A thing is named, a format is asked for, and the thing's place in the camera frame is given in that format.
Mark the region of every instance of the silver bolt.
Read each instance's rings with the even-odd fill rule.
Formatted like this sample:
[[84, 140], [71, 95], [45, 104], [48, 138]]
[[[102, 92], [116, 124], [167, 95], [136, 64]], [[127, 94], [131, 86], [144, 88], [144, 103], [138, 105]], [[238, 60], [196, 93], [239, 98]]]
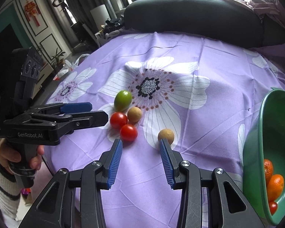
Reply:
[[67, 173], [67, 169], [66, 168], [61, 168], [58, 172], [61, 175], [66, 174]]
[[187, 166], [190, 165], [190, 162], [189, 162], [188, 160], [183, 160], [183, 161], [181, 162], [181, 165], [187, 167]]
[[93, 161], [93, 162], [92, 162], [92, 165], [93, 165], [93, 166], [100, 166], [100, 165], [101, 165], [101, 162], [100, 162], [100, 161]]
[[216, 169], [215, 169], [215, 172], [216, 172], [217, 174], [223, 174], [223, 173], [224, 173], [224, 170], [223, 170], [222, 168], [216, 168]]

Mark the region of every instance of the orange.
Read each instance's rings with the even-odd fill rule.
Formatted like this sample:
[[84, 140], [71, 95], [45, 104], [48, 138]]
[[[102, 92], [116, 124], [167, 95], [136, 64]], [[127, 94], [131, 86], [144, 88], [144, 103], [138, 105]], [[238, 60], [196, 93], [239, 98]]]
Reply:
[[275, 174], [272, 175], [271, 179], [267, 184], [267, 198], [268, 202], [275, 201], [282, 194], [284, 188], [284, 178]]
[[265, 171], [265, 180], [267, 185], [274, 172], [274, 166], [272, 165], [272, 162], [268, 159], [264, 159], [264, 171]]

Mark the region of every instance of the sleeve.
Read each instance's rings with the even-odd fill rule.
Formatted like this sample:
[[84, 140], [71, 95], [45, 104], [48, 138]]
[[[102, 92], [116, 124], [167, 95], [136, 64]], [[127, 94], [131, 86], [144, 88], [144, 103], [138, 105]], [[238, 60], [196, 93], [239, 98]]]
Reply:
[[0, 165], [0, 210], [12, 219], [16, 218], [20, 191], [15, 176]]

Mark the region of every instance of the flower center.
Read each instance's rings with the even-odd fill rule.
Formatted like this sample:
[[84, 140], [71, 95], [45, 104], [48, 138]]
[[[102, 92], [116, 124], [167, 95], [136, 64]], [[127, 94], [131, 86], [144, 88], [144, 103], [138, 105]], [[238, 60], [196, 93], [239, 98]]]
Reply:
[[156, 90], [159, 90], [160, 87], [158, 84], [160, 83], [159, 79], [148, 78], [146, 77], [139, 86], [136, 86], [138, 90], [138, 96], [147, 97], [149, 95], [149, 99], [152, 99], [152, 94], [155, 93]]
[[61, 96], [66, 95], [69, 91], [70, 91], [71, 87], [66, 87], [62, 92], [61, 92]]

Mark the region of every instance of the green plastic bowl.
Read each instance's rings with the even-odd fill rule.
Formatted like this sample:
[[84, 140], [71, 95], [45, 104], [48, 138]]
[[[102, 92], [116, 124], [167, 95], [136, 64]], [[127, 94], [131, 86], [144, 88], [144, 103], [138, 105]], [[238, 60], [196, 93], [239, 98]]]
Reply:
[[285, 91], [272, 88], [264, 97], [259, 117], [250, 129], [243, 150], [243, 193], [261, 218], [277, 225], [285, 215], [285, 186], [276, 200], [277, 211], [270, 214], [264, 174], [264, 158], [274, 166], [274, 174], [285, 181]]

